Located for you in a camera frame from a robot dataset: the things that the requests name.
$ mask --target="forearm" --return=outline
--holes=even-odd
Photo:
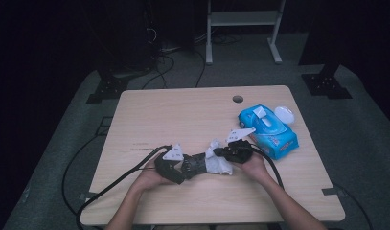
[[[317,218],[297,203],[275,181],[261,182],[284,221],[292,230],[327,229]]]
[[[114,214],[111,221],[108,223],[106,230],[129,230],[132,228],[132,222],[134,221],[135,212],[138,207],[139,200],[141,198],[143,189],[131,186],[126,193],[123,202],[119,209]]]

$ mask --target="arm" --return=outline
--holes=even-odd
[[[247,162],[235,165],[265,188],[282,218],[292,230],[327,229],[272,179],[262,156],[253,153],[251,159]]]
[[[129,187],[119,209],[107,224],[106,230],[129,230],[132,228],[138,202],[144,191],[152,189],[160,184],[171,183],[156,172],[154,160],[150,159],[145,168],[138,175],[137,179]]]

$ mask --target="white cloth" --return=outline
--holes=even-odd
[[[233,174],[233,166],[224,158],[215,156],[213,150],[215,148],[220,148],[221,143],[215,139],[210,143],[210,147],[206,150],[206,170],[207,173],[228,173]]]

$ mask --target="gray carpet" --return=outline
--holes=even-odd
[[[312,96],[301,75],[318,73],[322,66],[298,66],[306,34],[279,34],[278,50],[283,64],[276,65],[266,44],[267,35],[245,35],[241,42],[213,47],[214,64],[206,66],[198,87],[242,85],[287,85],[304,117],[328,174],[353,195],[368,213],[374,229],[390,229],[390,123],[366,93],[359,78],[344,67],[335,76],[352,99],[329,100]],[[204,56],[205,47],[196,49]],[[202,70],[197,53],[170,54],[174,67],[164,75],[168,88],[195,87]],[[159,58],[159,70],[171,62]],[[134,79],[128,89],[141,89],[158,73]],[[29,192],[19,200],[5,229],[77,229],[74,215],[61,197],[61,179],[78,149],[96,132],[103,116],[112,116],[117,100],[85,103],[100,81],[97,72],[88,75],[64,114],[45,150]],[[163,88],[157,78],[147,88]],[[88,192],[105,137],[95,138],[70,167],[65,181],[66,195],[74,209],[82,205],[80,194]],[[326,223],[341,229],[369,229],[368,224],[345,193],[340,200],[346,218]]]

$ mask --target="table top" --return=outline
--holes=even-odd
[[[235,96],[243,101],[234,102]],[[297,104],[283,85],[127,90],[117,106],[90,192],[104,189],[157,147],[179,143],[185,154],[193,155],[204,152],[216,138],[225,146],[230,130],[240,128],[239,113],[255,104],[271,109],[286,106],[295,115],[290,127],[298,136],[299,148],[274,161],[286,191],[319,220],[343,220],[345,213],[337,195],[323,195],[322,189],[333,185]],[[205,173],[181,185],[161,185],[145,192],[134,223],[283,221],[267,192],[234,168],[232,175]],[[81,222],[107,224],[138,174],[89,205]]]

